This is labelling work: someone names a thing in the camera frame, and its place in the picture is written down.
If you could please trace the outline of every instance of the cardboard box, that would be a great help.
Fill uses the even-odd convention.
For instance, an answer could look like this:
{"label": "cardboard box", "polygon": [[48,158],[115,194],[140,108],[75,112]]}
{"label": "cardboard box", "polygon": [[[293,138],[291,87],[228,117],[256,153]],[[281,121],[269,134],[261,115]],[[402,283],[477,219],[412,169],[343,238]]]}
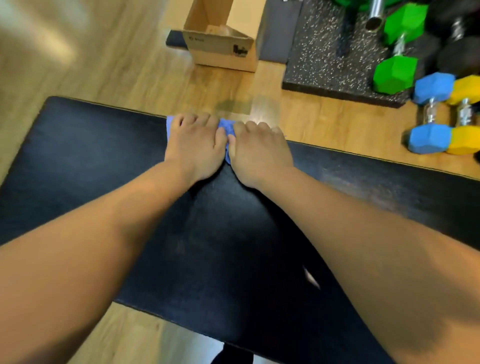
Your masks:
{"label": "cardboard box", "polygon": [[255,72],[266,0],[170,0],[164,22],[179,30],[196,64]]}

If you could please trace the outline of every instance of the black logo on box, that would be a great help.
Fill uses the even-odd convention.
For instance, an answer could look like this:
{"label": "black logo on box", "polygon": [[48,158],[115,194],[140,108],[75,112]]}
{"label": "black logo on box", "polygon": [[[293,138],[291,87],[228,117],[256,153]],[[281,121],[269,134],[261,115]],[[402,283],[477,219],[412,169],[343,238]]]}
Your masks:
{"label": "black logo on box", "polygon": [[248,54],[248,50],[244,47],[239,47],[238,44],[233,45],[233,54],[235,54],[237,57],[242,57],[245,58]]}

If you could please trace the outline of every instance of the forearm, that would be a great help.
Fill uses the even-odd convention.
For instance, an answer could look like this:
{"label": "forearm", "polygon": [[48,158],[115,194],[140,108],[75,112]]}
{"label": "forearm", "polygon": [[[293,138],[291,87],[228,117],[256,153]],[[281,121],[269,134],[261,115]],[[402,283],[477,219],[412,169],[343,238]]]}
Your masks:
{"label": "forearm", "polygon": [[297,169],[267,177],[260,190],[309,238],[397,362],[478,358],[479,252]]}
{"label": "forearm", "polygon": [[0,312],[8,315],[0,316],[0,363],[36,357],[91,328],[158,220],[189,187],[176,165],[161,163],[2,246]]}

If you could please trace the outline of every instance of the hand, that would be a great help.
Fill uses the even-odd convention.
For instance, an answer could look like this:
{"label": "hand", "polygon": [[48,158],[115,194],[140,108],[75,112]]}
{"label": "hand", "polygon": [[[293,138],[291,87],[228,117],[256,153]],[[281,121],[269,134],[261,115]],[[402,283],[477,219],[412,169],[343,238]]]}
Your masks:
{"label": "hand", "polygon": [[177,163],[190,186],[212,176],[225,158],[227,135],[218,123],[206,113],[177,115],[172,121],[165,162]]}
{"label": "hand", "polygon": [[235,135],[229,135],[228,153],[232,168],[240,182],[260,190],[265,178],[279,169],[293,167],[293,158],[280,128],[253,121],[233,125]]}

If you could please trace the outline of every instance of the blue dumbbell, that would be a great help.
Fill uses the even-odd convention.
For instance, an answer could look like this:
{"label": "blue dumbbell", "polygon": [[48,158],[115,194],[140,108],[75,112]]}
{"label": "blue dumbbell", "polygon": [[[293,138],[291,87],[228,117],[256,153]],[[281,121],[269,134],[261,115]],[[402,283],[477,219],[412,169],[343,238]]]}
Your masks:
{"label": "blue dumbbell", "polygon": [[424,105],[424,123],[413,128],[408,141],[408,149],[417,154],[444,152],[452,139],[452,128],[435,124],[437,104],[450,98],[455,76],[436,72],[419,79],[415,83],[413,102]]}

